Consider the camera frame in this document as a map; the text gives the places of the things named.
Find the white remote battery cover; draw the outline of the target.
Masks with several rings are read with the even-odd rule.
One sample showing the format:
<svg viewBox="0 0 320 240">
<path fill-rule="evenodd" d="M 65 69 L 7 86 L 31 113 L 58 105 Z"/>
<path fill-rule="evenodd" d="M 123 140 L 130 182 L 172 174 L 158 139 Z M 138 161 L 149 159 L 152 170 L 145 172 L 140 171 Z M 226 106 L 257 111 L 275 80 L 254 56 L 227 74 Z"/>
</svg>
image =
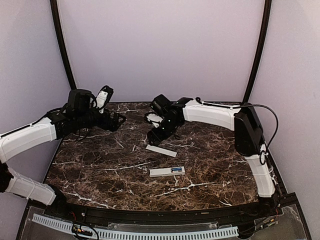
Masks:
<svg viewBox="0 0 320 240">
<path fill-rule="evenodd" d="M 157 146 L 154 146 L 154 145 L 149 145 L 148 144 L 146 146 L 146 149 L 149 150 L 149 151 L 153 151 L 153 152 L 156 152 L 156 153 L 159 153 L 159 154 L 163 154 L 163 155 L 166 155 L 166 156 L 170 156 L 170 157 L 173 157 L 173 158 L 175 158 L 177 156 L 177 152 L 175 152 L 175 151 L 164 149 L 164 148 L 157 147 Z"/>
</svg>

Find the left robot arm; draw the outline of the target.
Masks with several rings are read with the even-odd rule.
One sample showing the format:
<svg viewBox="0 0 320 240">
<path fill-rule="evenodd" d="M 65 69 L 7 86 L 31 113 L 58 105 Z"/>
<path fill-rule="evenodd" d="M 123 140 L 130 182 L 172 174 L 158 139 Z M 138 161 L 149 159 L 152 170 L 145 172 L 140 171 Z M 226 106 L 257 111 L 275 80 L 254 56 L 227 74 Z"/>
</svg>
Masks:
<svg viewBox="0 0 320 240">
<path fill-rule="evenodd" d="M 105 108 L 113 93 L 114 90 L 107 85 L 97 96 L 86 89 L 71 90 L 63 107 L 52 109 L 33 123 L 2 134 L 0 191 L 50 206 L 58 217 L 67 218 L 71 208 L 63 201 L 65 197 L 59 190 L 16 172 L 8 167 L 7 162 L 31 148 L 62 139 L 82 129 L 98 127 L 105 131 L 117 131 L 126 117 Z"/>
</svg>

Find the blue battery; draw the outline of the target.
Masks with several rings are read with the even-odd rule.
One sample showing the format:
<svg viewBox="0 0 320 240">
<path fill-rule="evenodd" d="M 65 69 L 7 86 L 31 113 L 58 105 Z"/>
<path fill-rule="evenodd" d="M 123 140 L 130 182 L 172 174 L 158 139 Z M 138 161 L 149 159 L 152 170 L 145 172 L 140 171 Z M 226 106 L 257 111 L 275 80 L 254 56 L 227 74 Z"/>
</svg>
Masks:
<svg viewBox="0 0 320 240">
<path fill-rule="evenodd" d="M 173 167 L 170 169 L 172 173 L 181 173 L 183 172 L 183 168 L 182 167 Z"/>
</svg>

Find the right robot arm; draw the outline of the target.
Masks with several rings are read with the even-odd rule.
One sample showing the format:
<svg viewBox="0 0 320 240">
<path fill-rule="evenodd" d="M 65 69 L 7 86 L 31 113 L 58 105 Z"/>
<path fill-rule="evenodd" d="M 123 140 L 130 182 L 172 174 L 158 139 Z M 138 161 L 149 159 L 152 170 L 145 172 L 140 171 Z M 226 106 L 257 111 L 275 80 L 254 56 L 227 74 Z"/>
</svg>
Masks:
<svg viewBox="0 0 320 240">
<path fill-rule="evenodd" d="M 258 196 L 263 199 L 255 205 L 255 213 L 266 217 L 275 208 L 271 199 L 276 192 L 276 182 L 267 165 L 269 144 L 255 111 L 257 105 L 225 105 L 202 101 L 199 97 L 182 97 L 170 101 L 160 94 L 150 104 L 157 120 L 147 118 L 154 127 L 147 133 L 149 145 L 158 146 L 174 135 L 185 122 L 199 122 L 226 128 L 234 132 L 235 150 L 249 163 Z"/>
</svg>

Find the white remote control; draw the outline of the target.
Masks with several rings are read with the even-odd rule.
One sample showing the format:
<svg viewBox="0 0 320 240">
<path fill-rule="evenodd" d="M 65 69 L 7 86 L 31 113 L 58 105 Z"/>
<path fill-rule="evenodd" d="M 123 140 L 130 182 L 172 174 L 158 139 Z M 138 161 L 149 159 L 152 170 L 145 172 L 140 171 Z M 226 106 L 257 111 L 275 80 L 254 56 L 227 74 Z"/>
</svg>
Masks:
<svg viewBox="0 0 320 240">
<path fill-rule="evenodd" d="M 172 173 L 171 168 L 182 168 L 183 172 Z M 185 168 L 183 166 L 178 167 L 168 167 L 168 168 L 157 168 L 157 169 L 150 169 L 149 170 L 149 177 L 150 178 L 157 178 L 157 177 L 172 177 L 172 176 L 180 176 L 185 175 Z"/>
</svg>

